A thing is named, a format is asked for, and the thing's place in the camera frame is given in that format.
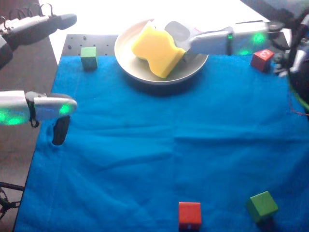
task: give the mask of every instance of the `green cube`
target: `green cube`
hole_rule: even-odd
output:
[[[278,206],[268,191],[251,197],[247,202],[247,208],[256,223],[272,216],[278,211]]]
[[[81,59],[84,70],[94,70],[98,67],[98,57],[96,47],[83,47]]]

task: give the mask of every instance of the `yellow sponge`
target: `yellow sponge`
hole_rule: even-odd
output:
[[[161,78],[166,78],[185,54],[185,50],[175,46],[169,33],[156,30],[151,21],[140,32],[132,46],[132,52],[137,57],[146,59],[150,70]]]

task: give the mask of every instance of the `wooden floor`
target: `wooden floor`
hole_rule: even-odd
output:
[[[37,0],[0,1],[0,15],[8,17],[15,7]],[[57,70],[49,38],[14,52],[13,60],[0,70],[0,91],[24,90],[50,92]],[[0,181],[25,185],[39,128],[30,124],[0,127]],[[22,192],[3,188],[9,201],[19,201]],[[0,232],[13,230],[17,209],[9,210],[0,220]]]

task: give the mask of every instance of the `blue cloth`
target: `blue cloth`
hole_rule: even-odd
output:
[[[201,202],[202,232],[258,232],[245,204],[268,190],[275,231],[308,232],[309,122],[286,79],[249,63],[210,56],[189,88],[160,96],[114,57],[93,72],[63,57],[53,92],[78,110],[61,146],[42,124],[15,231],[176,232],[185,201]]]

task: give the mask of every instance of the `red block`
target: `red block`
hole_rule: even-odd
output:
[[[199,230],[201,224],[201,203],[179,202],[179,229]]]
[[[251,66],[255,67],[261,72],[266,71],[270,67],[271,58],[275,55],[272,51],[268,49],[256,52],[253,54],[251,60]]]

